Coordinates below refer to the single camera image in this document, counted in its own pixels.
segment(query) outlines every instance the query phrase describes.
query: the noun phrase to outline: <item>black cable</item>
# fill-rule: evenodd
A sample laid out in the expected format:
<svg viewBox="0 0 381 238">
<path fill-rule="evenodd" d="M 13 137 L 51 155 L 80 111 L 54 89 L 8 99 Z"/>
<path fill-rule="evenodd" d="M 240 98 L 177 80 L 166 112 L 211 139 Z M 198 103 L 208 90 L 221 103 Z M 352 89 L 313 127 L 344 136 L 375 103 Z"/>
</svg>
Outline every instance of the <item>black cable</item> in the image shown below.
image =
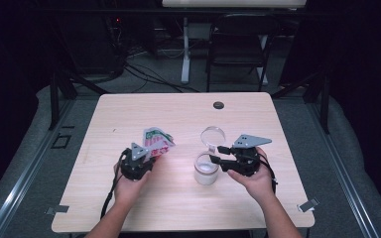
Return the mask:
<svg viewBox="0 0 381 238">
<path fill-rule="evenodd" d="M 173 83 L 170 83 L 168 81 L 166 81 L 165 79 L 163 79 L 160 75 L 158 75 L 156 72 L 154 72 L 153 70 L 151 70 L 150 68 L 148 67 L 145 67 L 145 66 L 142 66 L 142 65 L 139 65 L 139 64 L 136 64 L 137 66 L 140 66 L 140 67 L 143 67 L 147 70 L 149 70 L 151 73 L 155 74 L 157 77 L 153 76 L 153 75 L 150 75 L 150 74 L 147 74 L 146 72 L 144 72 L 143 70 L 137 68 L 136 66 L 130 64 L 130 63 L 126 63 L 126 66 L 129 66 L 131 68 L 133 68 L 134 70 L 136 70 L 137 72 L 139 73 L 142 73 L 148 77 L 151 77 L 153 79 L 156 79 L 158 80 L 159 82 L 157 83 L 160 83 L 160 84 L 164 84 L 164 85 L 167 85 L 167 86 L 170 86 L 171 88 L 173 88 L 174 90 L 178 91 L 178 92 L 182 92 L 181 90 L 179 90 L 179 88 L 181 89 L 187 89 L 187 90 L 190 90 L 190 91 L 193 91 L 193 92 L 199 92 L 198 90 L 194 89 L 194 88 L 191 88 L 191 87 L 188 87 L 188 86 L 182 86 L 182 85 L 177 85 L 177 84 L 173 84 Z"/>
<path fill-rule="evenodd" d="M 140 70 L 140 69 L 137 68 L 136 66 L 131 65 L 131 64 L 129 64 L 129 63 L 127 64 L 127 66 L 131 67 L 132 69 L 134 69 L 135 71 L 137 71 L 137 72 L 139 72 L 139 73 L 141 73 L 141 74 L 144 74 L 144 75 L 147 76 L 147 77 L 151 77 L 151 78 L 153 78 L 153 79 L 156 79 L 156 80 L 158 81 L 157 83 L 160 83 L 160 84 L 164 84 L 164 85 L 170 86 L 172 89 L 174 89 L 174 90 L 176 90 L 176 91 L 178 91 L 178 92 L 182 92 L 180 89 L 178 89 L 178 87 L 177 87 L 176 85 L 173 85 L 173 84 L 171 84 L 171 83 L 165 81 L 164 79 L 159 79 L 159 78 L 156 78 L 155 76 L 149 75 L 149 74 L 147 74 L 146 72 Z"/>
<path fill-rule="evenodd" d="M 120 175 L 120 177 L 118 178 L 119 171 L 120 171 L 120 164 L 122 163 L 122 158 L 124 156 L 126 156 L 129 151 L 130 151 L 130 149 L 128 149 L 128 148 L 126 150 L 124 150 L 122 152 L 122 155 L 119 158 L 119 161 L 117 162 L 117 166 L 116 166 L 116 171 L 114 173 L 114 179 L 113 179 L 112 187 L 110 188 L 110 191 L 107 194 L 106 200 L 104 201 L 103 207 L 101 208 L 100 219 L 103 218 L 103 216 L 106 214 L 107 206 L 108 206 L 111 198 L 113 197 L 113 191 L 116 188 L 116 185 L 119 182 L 120 178 L 123 177 L 123 175 Z"/>
<path fill-rule="evenodd" d="M 145 87 L 145 85 L 147 85 L 148 81 L 149 81 L 149 79 L 148 79 L 148 76 L 147 76 L 147 78 L 144 80 L 144 84 L 142 84 L 142 85 L 141 85 L 140 87 L 138 87 L 137 89 L 131 91 L 131 93 L 137 92 L 137 91 L 139 91 L 140 89 L 142 89 L 143 87 Z"/>
<path fill-rule="evenodd" d="M 274 194 L 275 194 L 275 191 L 276 191 L 276 187 L 277 187 L 277 179 L 275 178 L 275 174 L 274 174 L 274 171 L 272 170 L 270 164 L 268 163 L 268 159 L 266 157 L 264 157 L 263 155 L 259 154 L 262 158 L 265 159 L 265 162 L 263 162 L 262 160 L 260 161 L 260 163 L 262 165 L 264 165 L 270 172 L 271 174 L 271 186 L 272 186 L 272 190 L 274 191 Z"/>
<path fill-rule="evenodd" d="M 144 77 L 136 74 L 135 72 L 131 71 L 131 69 L 129 69 L 129 68 L 125 68 L 125 70 L 127 70 L 129 73 L 131 73 L 132 75 L 134 75 L 134 76 L 136 76 L 136 77 L 138 77 L 140 79 L 143 79 L 143 80 L 146 80 L 146 81 L 149 81 L 149 82 L 152 82 L 152 83 L 163 84 L 162 82 L 159 82 L 159 81 L 153 81 L 153 80 L 151 80 L 149 78 L 144 78 Z"/>
</svg>

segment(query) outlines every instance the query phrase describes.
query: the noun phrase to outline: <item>glass cup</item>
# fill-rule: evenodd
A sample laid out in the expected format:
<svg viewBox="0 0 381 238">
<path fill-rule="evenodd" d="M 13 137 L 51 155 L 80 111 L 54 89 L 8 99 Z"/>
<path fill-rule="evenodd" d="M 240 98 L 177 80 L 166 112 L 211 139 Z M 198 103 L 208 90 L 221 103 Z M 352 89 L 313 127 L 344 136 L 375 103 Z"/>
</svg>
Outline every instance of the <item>glass cup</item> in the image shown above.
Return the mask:
<svg viewBox="0 0 381 238">
<path fill-rule="evenodd" d="M 218 177 L 218 165 L 211 162 L 212 152 L 202 152 L 194 161 L 194 179 L 202 185 L 213 184 Z"/>
<path fill-rule="evenodd" d="M 209 155 L 215 154 L 217 146 L 224 145 L 225 134 L 220 128 L 210 126 L 203 130 L 200 139 L 208 146 L 208 151 L 200 153 L 194 161 L 194 179 L 202 185 L 210 185 L 218 177 L 219 165 L 214 164 Z"/>
</svg>

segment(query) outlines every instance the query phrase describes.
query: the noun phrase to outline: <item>human hand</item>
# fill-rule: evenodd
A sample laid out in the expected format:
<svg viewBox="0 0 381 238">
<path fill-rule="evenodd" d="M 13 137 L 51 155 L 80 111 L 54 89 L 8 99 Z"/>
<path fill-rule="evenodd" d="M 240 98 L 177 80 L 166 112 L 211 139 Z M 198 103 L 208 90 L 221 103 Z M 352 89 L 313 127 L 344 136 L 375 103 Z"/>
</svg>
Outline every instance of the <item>human hand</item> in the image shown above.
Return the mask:
<svg viewBox="0 0 381 238">
<path fill-rule="evenodd" d="M 118 164 L 114 165 L 113 169 L 115 173 L 116 170 L 119 170 L 117 172 L 118 177 L 121 177 L 118 179 L 114 189 L 114 205 L 121 205 L 125 208 L 130 209 L 138 199 L 140 191 L 144 184 L 147 182 L 151 171 L 145 172 L 145 174 L 139 180 L 129 180 L 121 175 L 120 167 L 118 167 Z"/>
<path fill-rule="evenodd" d="M 267 158 L 266 153 L 259 147 L 256 147 L 258 153 Z M 259 171 L 251 177 L 246 177 L 239 174 L 236 171 L 228 170 L 227 173 L 237 182 L 244 185 L 249 194 L 255 198 L 258 202 L 262 202 L 271 195 L 274 196 L 274 191 L 272 190 L 272 179 L 269 170 L 261 165 Z"/>
</svg>

